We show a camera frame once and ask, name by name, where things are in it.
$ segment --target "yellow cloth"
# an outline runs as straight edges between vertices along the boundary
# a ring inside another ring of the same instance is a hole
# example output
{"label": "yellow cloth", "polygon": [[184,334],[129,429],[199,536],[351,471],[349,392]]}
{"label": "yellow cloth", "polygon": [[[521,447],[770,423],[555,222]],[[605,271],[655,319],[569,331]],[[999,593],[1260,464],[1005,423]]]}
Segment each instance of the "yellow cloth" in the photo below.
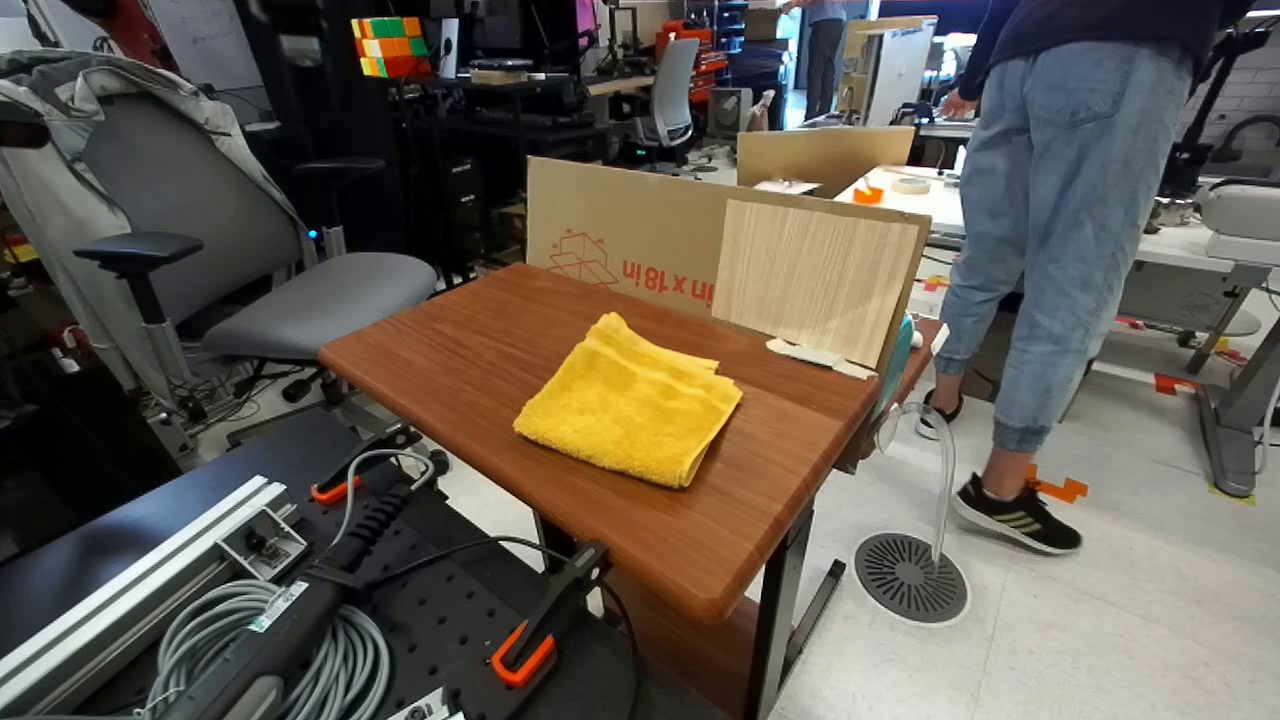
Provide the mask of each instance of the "yellow cloth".
{"label": "yellow cloth", "polygon": [[516,430],[610,471],[688,489],[744,396],[717,366],[646,343],[608,312],[521,409]]}

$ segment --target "office chair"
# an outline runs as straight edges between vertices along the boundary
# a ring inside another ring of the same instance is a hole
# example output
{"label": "office chair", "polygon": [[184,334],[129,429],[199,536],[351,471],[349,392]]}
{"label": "office chair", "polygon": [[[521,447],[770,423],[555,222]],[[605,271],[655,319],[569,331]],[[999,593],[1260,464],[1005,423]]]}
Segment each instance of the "office chair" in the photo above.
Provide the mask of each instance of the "office chair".
{"label": "office chair", "polygon": [[424,261],[316,264],[237,112],[188,80],[83,51],[0,57],[0,196],[111,376],[184,430],[237,409],[267,363],[316,363],[344,331],[420,303]]}
{"label": "office chair", "polygon": [[670,156],[684,165],[684,149],[691,138],[691,106],[688,106],[688,88],[691,88],[691,65],[696,65],[698,42],[696,39],[670,39],[664,48],[664,61],[655,65],[652,80],[652,112],[634,117],[623,129],[623,153],[642,160]]}

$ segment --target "black shoe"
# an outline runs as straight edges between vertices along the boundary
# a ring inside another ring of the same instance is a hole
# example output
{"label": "black shoe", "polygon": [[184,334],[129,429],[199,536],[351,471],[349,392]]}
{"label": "black shoe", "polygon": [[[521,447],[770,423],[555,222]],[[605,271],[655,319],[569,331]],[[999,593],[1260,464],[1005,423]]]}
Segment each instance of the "black shoe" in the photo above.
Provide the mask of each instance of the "black shoe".
{"label": "black shoe", "polygon": [[1056,557],[1078,548],[1078,530],[1046,517],[1041,491],[1028,484],[1014,500],[991,500],[982,480],[973,476],[956,500],[956,517],[966,523],[1028,545],[1031,551]]}
{"label": "black shoe", "polygon": [[936,410],[943,423],[956,423],[960,409],[963,409],[963,396],[960,396],[960,402],[956,402],[950,410],[939,410],[939,409],[933,409],[933,392],[925,392],[915,437],[936,439],[933,410]]}

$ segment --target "jeans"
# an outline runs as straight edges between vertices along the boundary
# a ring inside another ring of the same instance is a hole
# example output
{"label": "jeans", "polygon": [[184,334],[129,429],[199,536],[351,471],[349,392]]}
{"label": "jeans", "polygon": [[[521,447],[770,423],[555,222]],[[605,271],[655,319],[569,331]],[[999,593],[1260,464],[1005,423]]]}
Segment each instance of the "jeans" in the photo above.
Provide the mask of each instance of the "jeans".
{"label": "jeans", "polygon": [[960,376],[999,296],[1025,285],[994,447],[1035,453],[1101,350],[1189,88],[1193,65],[1146,42],[1061,42],[989,76],[936,370]]}
{"label": "jeans", "polygon": [[809,22],[804,117],[827,117],[838,76],[845,19]]}

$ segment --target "white floor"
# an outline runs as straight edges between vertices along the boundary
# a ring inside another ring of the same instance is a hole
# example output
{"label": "white floor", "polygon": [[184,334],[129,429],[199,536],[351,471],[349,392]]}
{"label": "white floor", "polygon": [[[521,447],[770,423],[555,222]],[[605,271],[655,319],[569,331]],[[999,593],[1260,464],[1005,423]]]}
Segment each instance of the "white floor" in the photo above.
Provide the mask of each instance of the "white floor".
{"label": "white floor", "polygon": [[[1106,346],[1169,334],[1115,331]],[[963,402],[960,476],[982,460],[991,402]],[[973,603],[943,628],[883,611],[849,573],[776,720],[1275,720],[1280,716],[1280,453],[1252,500],[1209,489],[1193,396],[1094,370],[1041,454],[1044,480],[1083,480],[1050,507],[1083,548],[1044,558],[948,528]],[[485,476],[446,476],[455,507],[488,530],[530,530],[529,511]],[[933,536],[936,444],[907,421],[857,476],[830,471],[809,548],[804,597],[827,558],[853,565],[876,530]]]}

